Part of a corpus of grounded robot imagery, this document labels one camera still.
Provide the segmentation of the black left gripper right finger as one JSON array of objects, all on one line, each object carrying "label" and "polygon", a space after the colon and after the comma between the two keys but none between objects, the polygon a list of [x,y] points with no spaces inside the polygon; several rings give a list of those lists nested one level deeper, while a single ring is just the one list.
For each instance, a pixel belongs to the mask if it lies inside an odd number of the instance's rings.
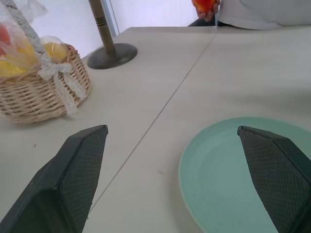
[{"label": "black left gripper right finger", "polygon": [[290,139],[240,126],[254,188],[279,233],[311,231],[311,161]]}]

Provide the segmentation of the person's bare hand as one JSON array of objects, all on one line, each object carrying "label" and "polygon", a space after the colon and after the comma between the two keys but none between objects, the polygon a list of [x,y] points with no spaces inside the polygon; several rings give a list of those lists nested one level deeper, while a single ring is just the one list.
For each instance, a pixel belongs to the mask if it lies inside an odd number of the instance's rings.
[{"label": "person's bare hand", "polygon": [[195,9],[196,9],[196,12],[197,12],[199,19],[202,19],[206,22],[210,22],[212,20],[213,16],[218,13],[220,4],[221,4],[220,0],[215,0],[213,7],[208,12],[201,12],[196,7]]}]

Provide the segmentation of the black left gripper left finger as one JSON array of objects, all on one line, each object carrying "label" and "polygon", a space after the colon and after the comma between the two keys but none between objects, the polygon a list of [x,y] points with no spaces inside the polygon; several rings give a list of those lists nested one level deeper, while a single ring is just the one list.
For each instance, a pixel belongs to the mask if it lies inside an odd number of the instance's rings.
[{"label": "black left gripper left finger", "polygon": [[81,233],[98,186],[108,127],[81,130],[30,180],[0,223],[2,233]]}]

